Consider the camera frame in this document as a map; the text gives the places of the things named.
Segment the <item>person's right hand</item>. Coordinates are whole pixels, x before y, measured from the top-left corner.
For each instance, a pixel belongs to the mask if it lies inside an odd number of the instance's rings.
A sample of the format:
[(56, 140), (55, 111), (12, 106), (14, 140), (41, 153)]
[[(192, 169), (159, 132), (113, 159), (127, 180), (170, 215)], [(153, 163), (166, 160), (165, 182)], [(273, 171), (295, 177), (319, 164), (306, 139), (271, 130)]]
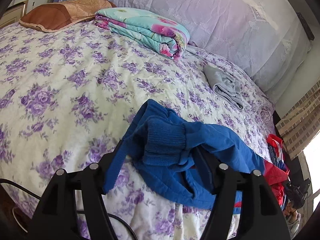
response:
[(298, 217), (297, 209), (293, 208), (292, 203), (287, 204), (287, 206), (283, 210), (283, 214), (289, 220), (290, 223), (295, 222)]

